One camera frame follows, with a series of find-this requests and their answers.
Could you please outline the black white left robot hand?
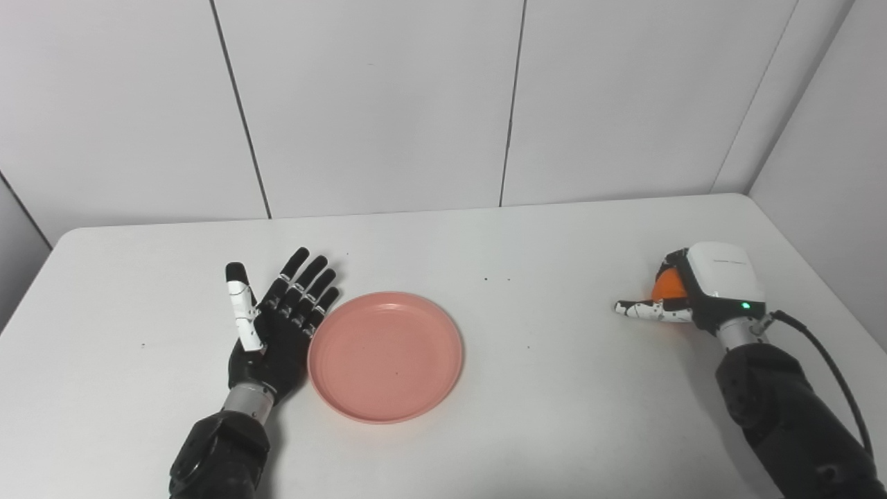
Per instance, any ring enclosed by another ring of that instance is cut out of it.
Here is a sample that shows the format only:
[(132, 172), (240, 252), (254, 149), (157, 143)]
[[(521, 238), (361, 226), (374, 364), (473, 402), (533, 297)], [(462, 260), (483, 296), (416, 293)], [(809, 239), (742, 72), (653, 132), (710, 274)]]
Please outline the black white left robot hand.
[(228, 361), (228, 388), (253, 383), (279, 403), (301, 386), (308, 348), (341, 295), (326, 256), (299, 247), (263, 296), (257, 297), (246, 266), (225, 266), (238, 339)]

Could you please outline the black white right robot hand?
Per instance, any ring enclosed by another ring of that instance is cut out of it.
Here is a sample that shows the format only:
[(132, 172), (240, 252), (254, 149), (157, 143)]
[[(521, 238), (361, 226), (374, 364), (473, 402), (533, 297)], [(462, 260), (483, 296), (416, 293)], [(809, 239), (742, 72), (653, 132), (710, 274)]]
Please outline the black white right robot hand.
[(618, 300), (613, 311), (715, 334), (732, 319), (763, 319), (766, 293), (743, 247), (700, 241), (663, 258), (649, 298)]

